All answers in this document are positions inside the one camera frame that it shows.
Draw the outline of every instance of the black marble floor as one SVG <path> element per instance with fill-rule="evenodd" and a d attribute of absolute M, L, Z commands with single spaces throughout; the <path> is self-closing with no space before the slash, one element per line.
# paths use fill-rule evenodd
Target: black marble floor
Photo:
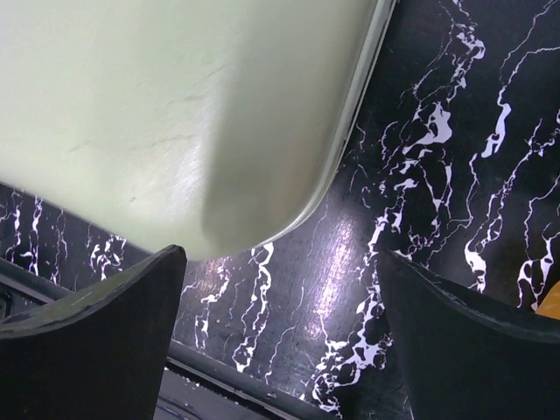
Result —
<path fill-rule="evenodd" d="M 190 262 L 174 339 L 344 418 L 408 419 L 378 249 L 534 309 L 560 278 L 560 0 L 402 0 L 317 212 Z M 0 190 L 0 253 L 77 290 L 143 253 Z"/>

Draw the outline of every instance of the orange object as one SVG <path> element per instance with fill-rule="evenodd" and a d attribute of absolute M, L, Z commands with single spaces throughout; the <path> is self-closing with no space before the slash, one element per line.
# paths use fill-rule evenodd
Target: orange object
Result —
<path fill-rule="evenodd" d="M 560 282 L 552 286 L 536 313 L 544 317 L 560 319 Z"/>

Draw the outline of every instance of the marble pattern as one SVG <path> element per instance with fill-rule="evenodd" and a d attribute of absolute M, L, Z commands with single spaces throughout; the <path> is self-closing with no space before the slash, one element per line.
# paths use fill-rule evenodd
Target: marble pattern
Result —
<path fill-rule="evenodd" d="M 560 278 L 560 0 L 402 0 L 336 179 L 274 243 L 190 262 L 174 339 L 344 418 L 412 418 L 381 248 L 526 310 Z M 77 290 L 144 254 L 0 190 L 0 251 Z"/>

